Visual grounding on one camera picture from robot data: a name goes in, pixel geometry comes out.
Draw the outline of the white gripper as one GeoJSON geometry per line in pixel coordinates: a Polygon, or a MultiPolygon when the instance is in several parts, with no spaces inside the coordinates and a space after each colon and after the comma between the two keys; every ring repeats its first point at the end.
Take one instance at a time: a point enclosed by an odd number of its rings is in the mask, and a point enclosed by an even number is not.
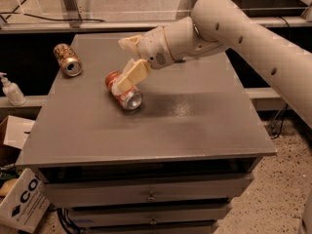
{"type": "Polygon", "coordinates": [[[123,50],[141,57],[138,60],[128,61],[119,76],[119,87],[134,86],[146,79],[150,72],[150,65],[153,69],[161,69],[171,64],[171,54],[162,26],[147,31],[143,35],[121,38],[118,44],[123,50]]]}

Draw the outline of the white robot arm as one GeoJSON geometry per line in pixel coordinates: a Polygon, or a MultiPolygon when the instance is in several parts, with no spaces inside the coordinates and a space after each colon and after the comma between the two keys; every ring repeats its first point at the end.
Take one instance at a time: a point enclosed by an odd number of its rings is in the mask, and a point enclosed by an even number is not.
{"type": "Polygon", "coordinates": [[[232,49],[312,126],[312,54],[252,21],[230,0],[198,0],[189,17],[118,44],[136,57],[113,81],[115,96],[146,79],[152,69],[232,49]]]}

